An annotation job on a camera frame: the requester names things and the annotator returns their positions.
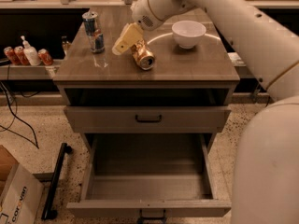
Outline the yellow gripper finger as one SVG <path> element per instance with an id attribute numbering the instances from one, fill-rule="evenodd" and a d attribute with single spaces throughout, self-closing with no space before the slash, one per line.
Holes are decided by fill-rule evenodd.
<path id="1" fill-rule="evenodd" d="M 112 52 L 115 55 L 122 55 L 126 50 L 142 39 L 143 29 L 135 22 L 127 23 L 123 27 L 120 37 L 114 43 Z"/>

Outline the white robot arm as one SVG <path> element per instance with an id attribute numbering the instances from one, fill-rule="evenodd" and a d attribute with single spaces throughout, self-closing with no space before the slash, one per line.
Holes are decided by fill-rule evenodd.
<path id="1" fill-rule="evenodd" d="M 113 51 L 200 7 L 273 98 L 240 137 L 232 224 L 299 224 L 299 37 L 244 0 L 137 0 Z"/>

